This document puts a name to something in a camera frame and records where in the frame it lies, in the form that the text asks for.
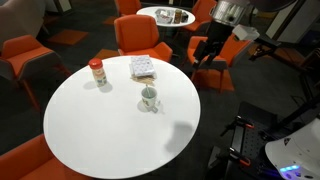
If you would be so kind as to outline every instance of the chair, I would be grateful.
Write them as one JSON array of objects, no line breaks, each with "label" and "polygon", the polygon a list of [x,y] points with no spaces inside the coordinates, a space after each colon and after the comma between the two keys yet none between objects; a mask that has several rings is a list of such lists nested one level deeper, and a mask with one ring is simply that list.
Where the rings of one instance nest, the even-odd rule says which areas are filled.
[{"label": "chair", "polygon": [[172,49],[159,41],[156,21],[151,16],[128,15],[114,22],[120,55],[145,55],[169,62]]},{"label": "chair", "polygon": [[65,75],[71,75],[62,65],[60,56],[44,47],[31,35],[9,39],[3,43],[0,76],[10,81],[21,82],[38,111],[40,106],[26,79],[49,67],[56,67]]},{"label": "chair", "polygon": [[[222,83],[224,78],[224,71],[228,69],[228,67],[233,66],[248,50],[249,44],[251,44],[251,41],[236,41],[235,35],[231,34],[227,41],[224,43],[220,54],[214,58],[212,61],[212,64],[210,68],[213,68],[220,72],[220,89],[219,92],[222,92]],[[207,37],[201,37],[201,36],[192,36],[188,45],[187,49],[187,59],[189,59],[189,62],[193,64],[195,58],[193,56],[193,53],[195,52],[199,42],[206,41]],[[192,74],[191,80],[194,81],[194,78],[196,76],[196,73],[194,72]]]},{"label": "chair", "polygon": [[179,28],[174,38],[178,36],[182,29],[187,30],[189,33],[195,33],[200,27],[210,23],[212,17],[209,13],[216,4],[217,2],[215,0],[198,0],[191,11],[196,18],[195,21],[187,26]]},{"label": "chair", "polygon": [[91,180],[63,165],[41,134],[0,156],[3,180]]},{"label": "chair", "polygon": [[136,14],[141,9],[140,0],[115,0],[119,17]]}]

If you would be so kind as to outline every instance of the glowing light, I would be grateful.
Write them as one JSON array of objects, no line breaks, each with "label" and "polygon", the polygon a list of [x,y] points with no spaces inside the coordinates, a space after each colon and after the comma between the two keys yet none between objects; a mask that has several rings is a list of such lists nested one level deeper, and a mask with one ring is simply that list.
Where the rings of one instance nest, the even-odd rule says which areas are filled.
[{"label": "glowing light", "polygon": [[294,165],[294,166],[291,166],[292,167],[292,169],[299,169],[299,166],[297,166],[297,165]]},{"label": "glowing light", "polygon": [[299,166],[293,165],[293,166],[288,166],[288,167],[285,167],[285,168],[281,168],[280,172],[292,171],[292,170],[295,170],[295,169],[299,169]]}]

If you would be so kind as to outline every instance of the small round table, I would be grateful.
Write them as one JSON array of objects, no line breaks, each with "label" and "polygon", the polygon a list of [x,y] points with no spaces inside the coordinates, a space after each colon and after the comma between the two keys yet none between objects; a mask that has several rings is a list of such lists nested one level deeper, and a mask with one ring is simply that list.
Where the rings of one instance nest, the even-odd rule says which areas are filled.
[{"label": "small round table", "polygon": [[[175,11],[177,8],[166,7],[166,6],[152,6],[152,7],[146,7],[146,8],[140,9],[137,12],[137,14],[152,16],[153,18],[156,19],[156,11],[158,9]],[[158,26],[163,26],[163,27],[182,27],[182,26],[189,25],[189,24],[191,24],[191,23],[193,23],[195,21],[195,17],[194,17],[194,15],[192,13],[190,13],[189,11],[186,11],[186,10],[182,10],[182,12],[185,12],[185,13],[188,14],[188,21],[187,22],[183,22],[183,23],[179,23],[179,24],[174,24],[174,23],[166,24],[166,23],[158,23],[157,22],[157,25]]]}]

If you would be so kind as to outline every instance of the table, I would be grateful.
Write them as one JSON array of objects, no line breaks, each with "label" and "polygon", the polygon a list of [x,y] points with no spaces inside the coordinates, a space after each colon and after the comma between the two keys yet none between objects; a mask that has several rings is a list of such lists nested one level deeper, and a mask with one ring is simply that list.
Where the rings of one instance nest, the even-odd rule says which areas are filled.
[{"label": "table", "polygon": [[[156,10],[158,9],[166,9],[166,10],[176,10],[177,8],[173,8],[173,7],[166,7],[166,6],[152,6],[152,7],[146,7],[146,8],[142,8],[140,9],[137,14],[140,14],[140,15],[148,15],[148,16],[151,16],[153,18],[156,19]],[[189,11],[186,11],[186,10],[182,10],[182,12],[185,12],[188,14],[188,21],[187,22],[184,22],[184,23],[179,23],[179,24],[174,24],[174,23],[171,23],[171,24],[165,24],[165,23],[158,23],[157,22],[157,25],[158,26],[162,26],[162,27],[182,27],[182,26],[186,26],[186,25],[189,25],[191,23],[193,23],[195,21],[195,16],[190,13]]]},{"label": "table", "polygon": [[130,56],[103,60],[103,87],[88,66],[60,85],[45,111],[44,135],[63,164],[95,178],[129,178],[161,167],[187,146],[199,123],[198,93],[179,69],[151,60],[161,101],[156,113],[141,102],[145,84],[130,79]]}]

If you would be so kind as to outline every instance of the red lid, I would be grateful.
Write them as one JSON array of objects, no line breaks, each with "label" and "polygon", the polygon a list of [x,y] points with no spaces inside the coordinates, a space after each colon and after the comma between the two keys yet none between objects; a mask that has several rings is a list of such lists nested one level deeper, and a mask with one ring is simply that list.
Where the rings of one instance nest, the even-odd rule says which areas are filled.
[{"label": "red lid", "polygon": [[99,69],[99,68],[102,68],[103,66],[102,61],[99,58],[91,59],[88,64],[91,69]]}]

